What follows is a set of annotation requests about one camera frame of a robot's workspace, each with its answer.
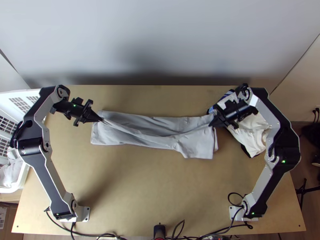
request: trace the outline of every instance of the black tripod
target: black tripod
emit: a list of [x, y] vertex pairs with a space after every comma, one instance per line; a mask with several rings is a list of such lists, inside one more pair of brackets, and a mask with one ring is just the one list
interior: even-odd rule
[[317, 191], [320, 190], [320, 186], [314, 187], [314, 188], [307, 188], [306, 189], [306, 183], [307, 183], [307, 179], [303, 179], [303, 185], [299, 188], [296, 189], [296, 194], [301, 194], [301, 198], [300, 198], [300, 209], [302, 210], [302, 204], [303, 204], [303, 196], [307, 193], [307, 192], [313, 192], [313, 191]]

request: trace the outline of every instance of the white cloth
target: white cloth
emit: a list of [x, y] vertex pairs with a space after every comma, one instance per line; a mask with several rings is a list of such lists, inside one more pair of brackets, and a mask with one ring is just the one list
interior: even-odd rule
[[260, 113], [251, 114], [237, 124], [239, 128], [234, 129], [229, 125], [227, 129], [238, 142], [246, 147], [251, 158], [266, 149], [266, 138], [270, 125]]
[[18, 180], [23, 160], [17, 155], [15, 148], [8, 147], [7, 155], [9, 164], [0, 168], [0, 185], [10, 188]]
[[185, 158], [212, 159], [218, 149], [216, 130], [209, 127], [213, 115], [162, 118], [99, 111], [102, 122], [92, 124], [91, 143], [133, 144], [172, 149]]

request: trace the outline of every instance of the power cord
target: power cord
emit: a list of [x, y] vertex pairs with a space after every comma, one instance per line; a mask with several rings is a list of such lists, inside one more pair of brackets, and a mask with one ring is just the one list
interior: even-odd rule
[[[233, 235], [231, 235], [229, 238], [231, 239]], [[234, 235], [237, 239], [240, 239], [237, 235]]]
[[[203, 240], [203, 239], [205, 239], [205, 238], [207, 238], [207, 237], [225, 234], [225, 233], [227, 233], [231, 228], [246, 226], [246, 227], [249, 228], [249, 229], [253, 229], [253, 226], [250, 225], [250, 224], [248, 224], [246, 221], [244, 221], [244, 224], [233, 225], [234, 219], [236, 218], [236, 215], [238, 214], [238, 212], [240, 212], [240, 210], [242, 210], [242, 209], [244, 208], [243, 205], [234, 204], [234, 203], [232, 203], [232, 202], [230, 201], [230, 196], [233, 195], [233, 194], [238, 195], [238, 196], [240, 196], [240, 197], [243, 199], [243, 196], [241, 196], [241, 195], [238, 194], [237, 192], [231, 192], [231, 193], [228, 194], [228, 201], [229, 201], [229, 203], [230, 203], [231, 205], [235, 206], [235, 207], [239, 207], [239, 209], [236, 211], [236, 213], [234, 214], [234, 216], [233, 216], [233, 218], [232, 218], [232, 220], [231, 220], [230, 226], [225, 227], [225, 228], [221, 228], [221, 229], [219, 229], [219, 230], [217, 230], [217, 231], [214, 231], [214, 232], [205, 234], [205, 235], [200, 236], [200, 237], [188, 237], [188, 236], [183, 236], [182, 238], [179, 238], [180, 234], [181, 234], [182, 231], [183, 231], [184, 223], [185, 223], [185, 220], [182, 220], [181, 222], [179, 222], [179, 223], [174, 227], [171, 238], [166, 238], [166, 240]], [[97, 238], [97, 240], [99, 240], [99, 239], [102, 238], [102, 237], [111, 237], [111, 238], [117, 238], [118, 240], [127, 240], [126, 238], [123, 238], [123, 237], [121, 237], [121, 236], [117, 236], [117, 235], [111, 234], [111, 233], [103, 233], [103, 234], [101, 234], [101, 235], [96, 235], [96, 234], [84, 234], [84, 233], [80, 233], [80, 232], [75, 232], [75, 231], [73, 231], [73, 229], [74, 229], [74, 227], [75, 227], [75, 225], [76, 225], [76, 222], [73, 222], [73, 223], [71, 224], [71, 229], [67, 229], [67, 228], [65, 228], [64, 226], [61, 226], [61, 225], [59, 225], [58, 223], [56, 223], [56, 222], [50, 217], [50, 215], [48, 214], [49, 211], [50, 211], [50, 207], [48, 207], [48, 208], [46, 208], [46, 210], [44, 210], [44, 212], [47, 214], [48, 218], [49, 218], [56, 226], [58, 226], [59, 228], [65, 230], [65, 231], [67, 231], [67, 232], [69, 232], [70, 235], [71, 235], [72, 240], [75, 240], [73, 234], [76, 234], [76, 235], [79, 235], [79, 236], [84, 236], [84, 237], [94, 237], [94, 238]], [[176, 233], [177, 228], [178, 228], [181, 224], [182, 224], [182, 226], [181, 226], [181, 229], [180, 229], [179, 233], [178, 233], [176, 236], [174, 236], [174, 234]]]
[[316, 114], [316, 110], [312, 110], [313, 114], [314, 114], [314, 119], [313, 119], [313, 122], [312, 124], [314, 124], [316, 122], [316, 117], [317, 117], [317, 114]]
[[75, 222], [72, 223], [71, 225], [71, 229], [67, 229], [59, 224], [57, 224], [51, 217], [50, 215], [48, 214], [48, 212], [50, 211], [50, 208], [48, 207], [46, 210], [44, 210], [44, 212], [47, 214], [48, 218], [56, 225], [58, 226], [59, 228], [69, 232], [71, 234], [71, 238], [72, 240], [74, 240], [74, 236], [73, 234], [76, 234], [76, 235], [79, 235], [79, 236], [83, 236], [83, 237], [92, 237], [92, 238], [97, 238], [100, 239], [102, 237], [110, 237], [110, 238], [117, 238], [119, 240], [127, 240], [126, 238], [124, 237], [121, 237], [121, 236], [118, 236], [118, 235], [115, 235], [115, 234], [112, 234], [112, 233], [103, 233], [103, 234], [100, 234], [100, 235], [97, 235], [97, 234], [84, 234], [84, 233], [80, 233], [80, 232], [75, 232], [73, 231], [73, 228], [74, 226], [76, 225]]
[[318, 118], [317, 118], [317, 123], [318, 123], [318, 121], [319, 121], [320, 109], [319, 109], [319, 108], [316, 108], [316, 111], [317, 111], [317, 113], [318, 113]]

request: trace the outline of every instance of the wooden table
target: wooden table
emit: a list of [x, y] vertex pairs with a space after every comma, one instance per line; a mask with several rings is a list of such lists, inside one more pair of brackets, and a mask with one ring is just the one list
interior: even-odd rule
[[[201, 116], [230, 86], [70, 86], [71, 98], [94, 101], [93, 109], [147, 116]], [[184, 159], [178, 152], [139, 146], [90, 144], [91, 124], [72, 126], [62, 114], [49, 115], [52, 161], [81, 205], [91, 207], [90, 220], [76, 230], [123, 236], [152, 236], [159, 222], [169, 234], [182, 219], [183, 235], [199, 236], [229, 226], [230, 192], [249, 193], [265, 162], [250, 159], [240, 144], [218, 129], [219, 150], [213, 160]], [[49, 198], [33, 170], [21, 195], [13, 232], [61, 234], [43, 212]], [[268, 201], [268, 210], [253, 230], [228, 234], [305, 231], [290, 174]]]
[[12, 193], [1, 193], [0, 202], [19, 203], [22, 190], [18, 189]]

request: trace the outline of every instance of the plastic basket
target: plastic basket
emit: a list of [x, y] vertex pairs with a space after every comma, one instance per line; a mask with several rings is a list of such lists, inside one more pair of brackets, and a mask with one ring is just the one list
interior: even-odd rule
[[[22, 121], [24, 115], [39, 98], [39, 89], [19, 90], [0, 93], [0, 164], [6, 164], [6, 150], [12, 133], [18, 122]], [[11, 187], [0, 185], [0, 193], [12, 193], [24, 187], [29, 165], [25, 162], [18, 176], [18, 180]]]

